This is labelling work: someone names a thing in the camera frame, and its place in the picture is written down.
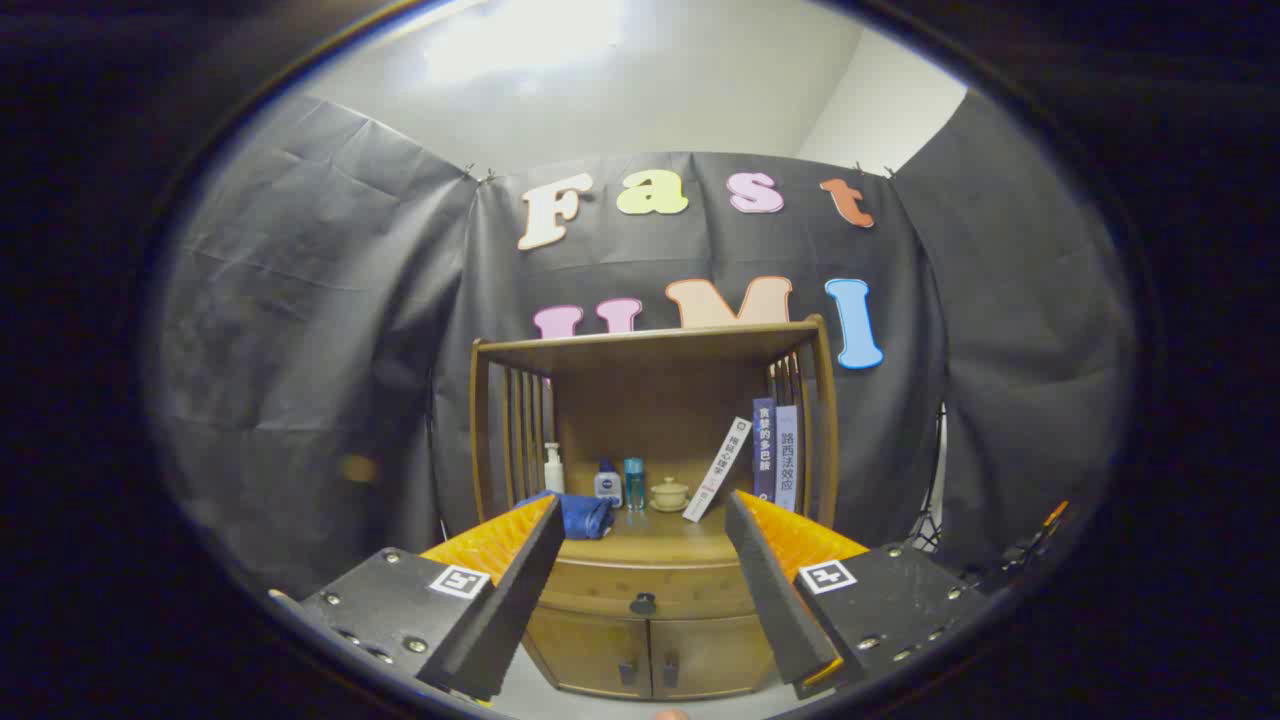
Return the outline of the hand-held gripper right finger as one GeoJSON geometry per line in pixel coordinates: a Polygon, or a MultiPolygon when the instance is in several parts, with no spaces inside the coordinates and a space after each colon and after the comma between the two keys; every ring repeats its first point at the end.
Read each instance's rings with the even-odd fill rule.
{"type": "Polygon", "coordinates": [[[888,682],[991,603],[920,550],[868,548],[742,491],[726,500],[724,530],[780,679],[800,700],[888,682]]]}

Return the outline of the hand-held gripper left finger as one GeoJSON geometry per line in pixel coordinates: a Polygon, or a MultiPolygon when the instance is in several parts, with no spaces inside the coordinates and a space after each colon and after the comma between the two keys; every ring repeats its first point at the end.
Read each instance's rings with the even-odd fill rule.
{"type": "Polygon", "coordinates": [[[564,541],[559,505],[544,496],[424,553],[385,547],[302,600],[270,596],[364,669],[417,693],[489,701],[564,541]]]}

